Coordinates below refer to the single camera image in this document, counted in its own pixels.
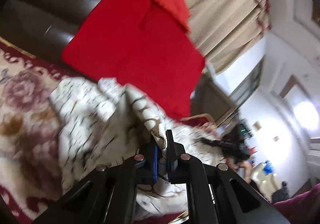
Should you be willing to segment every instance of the person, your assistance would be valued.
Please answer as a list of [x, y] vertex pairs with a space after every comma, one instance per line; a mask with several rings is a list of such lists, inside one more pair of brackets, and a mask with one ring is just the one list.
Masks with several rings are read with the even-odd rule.
[[[203, 125], [197, 125], [196, 128], [213, 135], [216, 140], [222, 140], [217, 133], [217, 126], [214, 122], [206, 122]], [[252, 151], [244, 143], [244, 138], [238, 133], [238, 125], [234, 127], [230, 133], [226, 134], [223, 139], [234, 144], [233, 146], [217, 145], [222, 148], [223, 156], [226, 159], [226, 165], [234, 171], [243, 168], [243, 179], [249, 184], [251, 182], [250, 175], [252, 164], [248, 160]]]

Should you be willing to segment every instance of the white wall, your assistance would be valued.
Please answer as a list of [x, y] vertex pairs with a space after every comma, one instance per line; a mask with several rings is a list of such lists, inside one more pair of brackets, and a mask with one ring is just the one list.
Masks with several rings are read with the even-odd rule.
[[215, 82], [230, 95], [249, 75], [264, 56], [266, 39], [262, 38], [255, 46], [240, 56], [226, 71], [215, 77]]
[[312, 0], [270, 0], [271, 32], [320, 73], [320, 27], [311, 20]]
[[320, 179], [320, 151], [310, 151], [308, 155], [308, 166], [311, 173]]
[[266, 59], [260, 85], [279, 94], [291, 75], [307, 89], [320, 108], [320, 74], [295, 47], [268, 33]]
[[249, 140], [257, 146], [256, 164], [270, 160], [280, 181], [288, 182], [289, 195], [295, 194], [309, 179], [306, 159], [281, 116], [260, 90], [240, 108], [240, 115], [250, 126], [259, 121], [262, 128]]

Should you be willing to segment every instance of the floral carpet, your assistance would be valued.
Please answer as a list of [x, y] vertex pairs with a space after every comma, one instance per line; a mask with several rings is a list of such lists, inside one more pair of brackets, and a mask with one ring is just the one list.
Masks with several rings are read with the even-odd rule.
[[20, 223], [62, 194], [60, 124], [48, 95], [65, 77], [0, 37], [0, 194]]

